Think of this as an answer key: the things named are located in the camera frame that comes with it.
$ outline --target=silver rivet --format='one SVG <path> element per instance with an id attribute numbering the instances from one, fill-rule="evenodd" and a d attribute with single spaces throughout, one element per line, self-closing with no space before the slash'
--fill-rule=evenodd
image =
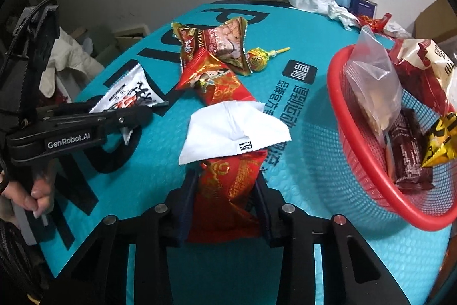
<path id="1" fill-rule="evenodd" d="M 166 204 L 158 204 L 157 206 L 154 207 L 154 211 L 156 211 L 158 214 L 163 214 L 164 212 L 167 212 L 168 207 Z"/>
<path id="2" fill-rule="evenodd" d="M 287 214 L 291 214 L 295 211 L 295 206 L 293 204 L 287 203 L 282 206 L 282 210 Z"/>
<path id="3" fill-rule="evenodd" d="M 333 217 L 333 221 L 336 222 L 338 225 L 344 225 L 347 222 L 346 217 L 344 217 L 343 215 L 336 215 L 335 217 Z"/>
<path id="4" fill-rule="evenodd" d="M 117 217 L 114 215 L 108 215 L 103 219 L 105 225 L 113 225 L 116 222 Z"/>

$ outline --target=blue table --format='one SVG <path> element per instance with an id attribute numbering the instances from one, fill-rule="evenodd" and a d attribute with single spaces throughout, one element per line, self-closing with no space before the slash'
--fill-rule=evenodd
<path id="1" fill-rule="evenodd" d="M 279 189 L 287 202 L 311 215 L 329 218 L 335 213 L 345 214 L 391 271 L 412 305 L 424 303 L 442 263 L 450 227 L 424 232 L 376 206 L 350 171 L 328 100 L 328 64 L 340 48 L 356 42 L 358 32 L 346 31 L 338 22 L 320 15 L 247 4 L 205 4 L 177 21 L 217 26 L 239 14 L 250 20 L 246 49 L 291 47 L 289 52 L 271 60 L 265 71 L 241 77 L 252 95 L 266 103 L 274 116 L 293 122 L 292 141 L 285 148 L 271 152 L 263 164 L 269 186 Z M 57 196 L 75 241 L 67 250 L 57 234 L 53 240 L 41 244 L 54 274 L 104 216 L 138 215 L 163 201 L 168 191 L 177 188 L 183 180 L 186 168 L 178 166 L 178 156 L 189 118 L 203 105 L 192 92 L 178 96 L 173 90 L 180 76 L 180 66 L 176 54 L 179 46 L 171 34 L 169 25 L 153 32 L 118 57 L 79 96 L 80 100 L 86 100 L 105 93 L 104 83 L 133 59 L 141 63 L 173 105 L 163 116 L 154 117 L 143 130 L 133 157 L 113 173 L 99 174 L 84 154 L 74 154 L 99 202 L 87 216 Z M 381 42 L 386 47 L 392 45 L 387 39 L 381 38 Z M 282 72 L 289 60 L 316 67 L 314 82 L 305 84 L 284 76 Z M 307 92 L 303 110 L 298 114 L 291 114 L 287 108 L 294 88 Z M 112 136 L 107 147 L 115 137 Z M 316 304 L 322 304 L 322 263 L 319 248 L 315 250 Z M 187 244 L 181 249 L 169 249 L 175 304 L 274 304 L 281 260 L 282 249 L 269 249 L 261 239 L 219 245 Z M 132 284 L 130 265 L 127 286 L 130 303 L 133 302 Z"/>

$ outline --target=basket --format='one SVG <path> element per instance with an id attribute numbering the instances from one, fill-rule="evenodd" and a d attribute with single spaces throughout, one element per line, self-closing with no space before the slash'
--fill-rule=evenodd
<path id="1" fill-rule="evenodd" d="M 327 74 L 328 94 L 347 162 L 362 188 L 379 206 L 419 229 L 443 229 L 457 218 L 457 161 L 433 167 L 435 188 L 428 192 L 405 195 L 398 190 L 387 174 L 384 149 L 363 117 L 344 73 L 353 48 L 350 45 L 337 52 Z M 438 119 L 434 111 L 406 91 L 402 106 L 414 109 L 423 132 Z"/>

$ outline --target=brown cardboard box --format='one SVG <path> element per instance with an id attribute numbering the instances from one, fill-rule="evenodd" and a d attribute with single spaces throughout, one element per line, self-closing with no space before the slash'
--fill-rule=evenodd
<path id="1" fill-rule="evenodd" d="M 447 0 L 436 0 L 415 21 L 415 38 L 433 39 L 447 55 L 457 50 L 457 16 Z"/>

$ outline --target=lollipop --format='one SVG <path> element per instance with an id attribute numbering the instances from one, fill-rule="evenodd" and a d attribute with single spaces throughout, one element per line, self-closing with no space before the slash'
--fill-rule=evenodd
<path id="1" fill-rule="evenodd" d="M 246 53 L 246 60 L 248 60 L 252 71 L 262 71 L 265 69 L 267 62 L 269 62 L 271 57 L 275 57 L 278 53 L 286 52 L 288 50 L 290 50 L 290 47 L 268 52 L 257 47 Z"/>

